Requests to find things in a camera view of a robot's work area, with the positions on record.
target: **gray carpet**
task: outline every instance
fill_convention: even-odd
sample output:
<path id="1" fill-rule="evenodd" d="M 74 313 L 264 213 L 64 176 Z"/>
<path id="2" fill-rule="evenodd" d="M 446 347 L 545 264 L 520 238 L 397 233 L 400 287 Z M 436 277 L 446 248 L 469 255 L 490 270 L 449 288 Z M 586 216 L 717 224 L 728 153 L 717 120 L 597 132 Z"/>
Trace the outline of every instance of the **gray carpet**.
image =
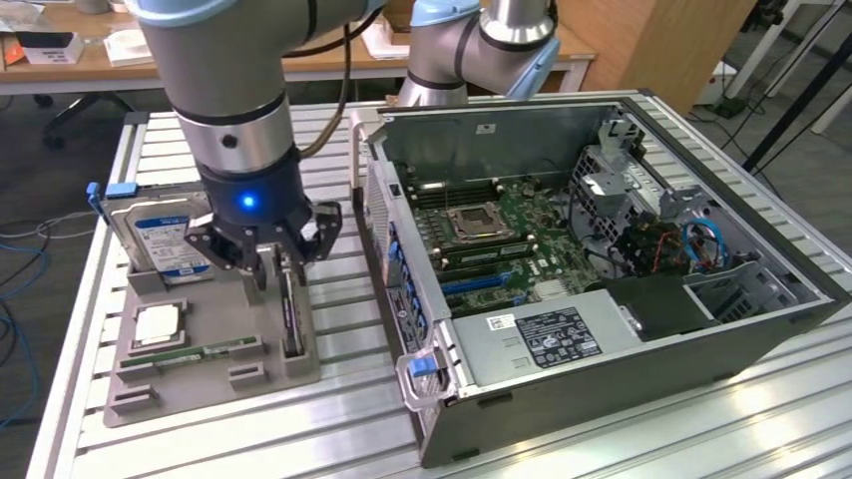
<path id="1" fill-rule="evenodd" d="M 760 32 L 740 35 L 728 55 L 733 63 L 744 63 L 758 39 Z M 790 47 L 790 43 L 778 40 L 769 58 L 757 70 L 756 78 L 765 73 L 765 67 L 772 60 Z M 764 103 L 765 114 L 753 116 L 737 137 L 737 143 L 746 151 L 760 142 L 789 106 L 790 98 L 802 90 L 822 63 L 824 59 L 810 55 L 781 91 L 781 96 Z M 840 72 L 785 138 L 806 124 L 850 80 L 852 74 Z M 384 93 L 392 91 L 393 82 L 361 82 L 360 99 L 380 99 Z M 760 92 L 761 88 L 756 88 L 754 97 Z M 168 110 L 168 102 L 161 92 L 132 92 L 122 94 L 122 97 L 138 110 Z M 52 152 L 41 146 L 41 126 L 73 98 L 57 95 L 56 106 L 40 110 L 29 97 L 18 97 L 12 107 L 0 113 L 0 224 L 22 220 L 42 221 L 86 210 L 85 186 L 90 181 L 104 182 L 108 177 L 121 130 L 121 114 L 113 107 L 98 105 L 74 120 L 64 131 L 68 139 L 64 151 Z M 337 86 L 297 86 L 292 91 L 292 98 L 294 103 L 332 102 L 337 98 Z M 712 114 L 702 109 L 696 110 L 696 114 L 701 118 L 712 118 Z M 730 121 L 721 120 L 720 123 L 733 131 L 742 118 L 740 115 Z M 696 126 L 717 144 L 726 140 L 717 125 L 698 123 Z M 852 216 L 845 209 L 845 206 L 852 204 L 852 137 L 848 135 L 850 126 L 852 108 L 841 114 L 824 137 L 806 133 L 766 170 L 768 177 L 789 205 L 846 252 L 852 251 Z M 728 148 L 726 152 L 741 160 L 741 155 L 733 148 Z M 93 219 L 73 221 L 56 233 L 82 231 L 92 224 Z M 0 233 L 14 231 L 6 228 L 0 230 Z M 38 239 L 0 242 L 21 247 L 40 245 Z M 44 277 L 32 288 L 8 301 L 14 317 L 29 336 L 45 389 L 49 387 L 56 367 L 88 245 L 89 238 L 52 241 L 48 247 L 50 265 Z M 25 254 L 0 251 L 0 278 L 25 260 Z M 4 286 L 2 291 L 9 290 L 9 287 L 10 284 Z M 26 401 L 28 395 L 28 367 L 18 350 L 6 366 L 0 368 L 0 420 Z M 37 406 L 30 409 L 26 417 L 40 416 L 45 398 L 46 391 L 42 392 Z M 0 431 L 0 477 L 24 476 L 36 432 L 37 425 L 14 426 Z"/>

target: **aluminum table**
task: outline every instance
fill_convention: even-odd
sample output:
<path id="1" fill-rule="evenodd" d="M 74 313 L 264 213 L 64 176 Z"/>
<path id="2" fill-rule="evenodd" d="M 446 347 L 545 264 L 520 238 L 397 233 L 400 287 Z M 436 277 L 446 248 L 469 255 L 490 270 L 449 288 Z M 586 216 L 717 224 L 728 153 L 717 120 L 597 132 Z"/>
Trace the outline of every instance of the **aluminum table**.
<path id="1" fill-rule="evenodd" d="M 630 92 L 613 92 L 621 96 Z M 558 95 L 541 95 L 553 99 Z M 852 260 L 654 98 L 633 95 L 748 204 L 852 290 Z M 374 106 L 376 103 L 352 104 Z M 293 109 L 306 144 L 333 106 Z M 676 188 L 689 177 L 648 144 Z M 344 203 L 330 259 L 309 272 L 322 380 L 144 423 L 102 424 L 126 288 L 126 257 L 94 233 L 32 457 L 30 478 L 848 477 L 852 475 L 852 307 L 721 381 L 441 468 L 418 466 L 349 202 L 341 126 L 301 163 L 308 196 Z M 197 179 L 172 113 L 128 125 L 110 182 Z"/>

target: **cpu socket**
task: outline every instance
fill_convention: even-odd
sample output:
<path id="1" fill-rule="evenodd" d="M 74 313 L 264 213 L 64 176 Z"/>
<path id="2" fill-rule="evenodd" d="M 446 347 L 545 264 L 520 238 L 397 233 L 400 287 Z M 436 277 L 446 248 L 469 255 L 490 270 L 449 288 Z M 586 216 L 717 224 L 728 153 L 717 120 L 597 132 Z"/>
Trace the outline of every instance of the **cpu socket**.
<path id="1" fill-rule="evenodd" d="M 446 217 L 454 231 L 454 242 L 501 240 L 513 235 L 493 203 L 449 209 Z"/>

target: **blue led light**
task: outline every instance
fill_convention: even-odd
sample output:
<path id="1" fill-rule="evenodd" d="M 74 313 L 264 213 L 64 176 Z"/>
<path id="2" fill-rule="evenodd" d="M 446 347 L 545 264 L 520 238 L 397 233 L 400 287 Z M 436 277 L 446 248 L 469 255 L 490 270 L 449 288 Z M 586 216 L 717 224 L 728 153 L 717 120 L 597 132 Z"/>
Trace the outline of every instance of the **blue led light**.
<path id="1" fill-rule="evenodd" d="M 253 210 L 257 207 L 258 200 L 257 197 L 252 194 L 244 194 L 240 197 L 240 206 L 244 210 Z"/>

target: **blue cable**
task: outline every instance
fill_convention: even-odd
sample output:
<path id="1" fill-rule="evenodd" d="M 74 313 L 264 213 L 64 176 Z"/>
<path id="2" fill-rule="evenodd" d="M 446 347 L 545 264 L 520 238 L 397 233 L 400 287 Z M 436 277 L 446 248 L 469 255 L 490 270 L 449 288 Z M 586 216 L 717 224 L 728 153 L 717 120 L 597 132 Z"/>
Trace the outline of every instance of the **blue cable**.
<path id="1" fill-rule="evenodd" d="M 721 231 L 718 230 L 718 226 L 716 225 L 716 223 L 706 218 L 692 219 L 682 225 L 680 240 L 682 242 L 682 249 L 686 251 L 686 254 L 694 262 L 701 262 L 701 258 L 697 256 L 697 253 L 694 252 L 694 250 L 692 249 L 692 245 L 689 244 L 689 227 L 693 225 L 705 227 L 713 233 L 716 239 L 716 247 L 718 248 L 718 256 L 721 257 L 721 264 L 724 266 L 728 266 L 730 257 L 728 255 L 728 248 L 724 245 L 724 237 L 721 236 Z"/>
<path id="2" fill-rule="evenodd" d="M 29 392 L 29 399 L 26 399 L 26 402 L 24 403 L 24 405 L 0 423 L 0 431 L 2 431 L 5 426 L 14 419 L 21 417 L 26 413 L 29 408 L 36 404 L 36 401 L 38 399 L 38 389 L 40 389 L 41 379 L 38 377 L 38 368 L 36 367 L 36 360 L 32 357 L 32 350 L 29 349 L 29 341 L 26 340 L 26 335 L 24 334 L 24 331 L 17 326 L 17 324 L 12 322 L 12 320 L 8 317 L 0 316 L 0 322 L 2 322 L 6 326 L 9 326 L 12 332 L 17 334 L 17 338 L 21 341 L 21 346 L 24 347 L 24 354 L 26 356 L 26 362 L 29 363 L 29 373 L 32 377 L 32 390 Z"/>
<path id="3" fill-rule="evenodd" d="M 9 246 L 6 244 L 0 244 L 0 249 L 8 249 L 9 251 L 14 251 L 14 252 L 29 252 L 30 254 L 37 254 L 41 258 L 41 266 L 38 267 L 38 270 L 36 271 L 36 273 L 32 275 L 32 277 L 29 279 L 26 279 L 26 281 L 24 281 L 24 283 L 17 286 L 14 289 L 12 289 L 9 292 L 5 292 L 2 294 L 0 294 L 0 299 L 8 299 L 10 298 L 13 295 L 20 294 L 21 291 L 24 289 L 26 289 L 33 282 L 36 282 L 36 280 L 41 277 L 41 275 L 44 274 L 44 272 L 48 269 L 48 255 L 46 253 L 44 253 L 41 250 L 38 249 L 30 249 L 28 247 L 14 247 L 14 246 Z"/>

